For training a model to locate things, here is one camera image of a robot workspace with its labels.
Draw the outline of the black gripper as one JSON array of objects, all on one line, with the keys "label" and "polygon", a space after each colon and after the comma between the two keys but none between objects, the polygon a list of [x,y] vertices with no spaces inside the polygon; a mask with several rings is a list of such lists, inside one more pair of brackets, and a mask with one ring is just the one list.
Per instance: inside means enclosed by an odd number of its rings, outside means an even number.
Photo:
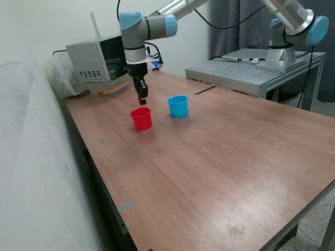
[{"label": "black gripper", "polygon": [[134,87],[139,97],[139,104],[145,105],[148,96],[148,86],[145,80],[142,79],[147,75],[147,63],[127,64],[129,75],[132,77]]}]

